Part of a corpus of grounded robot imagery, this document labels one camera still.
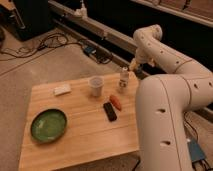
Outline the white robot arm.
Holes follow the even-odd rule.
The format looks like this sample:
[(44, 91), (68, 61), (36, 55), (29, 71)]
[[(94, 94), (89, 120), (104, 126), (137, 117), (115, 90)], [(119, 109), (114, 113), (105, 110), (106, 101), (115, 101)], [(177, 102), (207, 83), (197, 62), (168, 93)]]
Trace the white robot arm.
[(130, 68), (155, 63), (163, 70), (139, 81), (135, 110), (142, 171), (193, 171), (184, 114), (213, 103), (213, 71), (163, 44), (158, 24), (137, 29)]

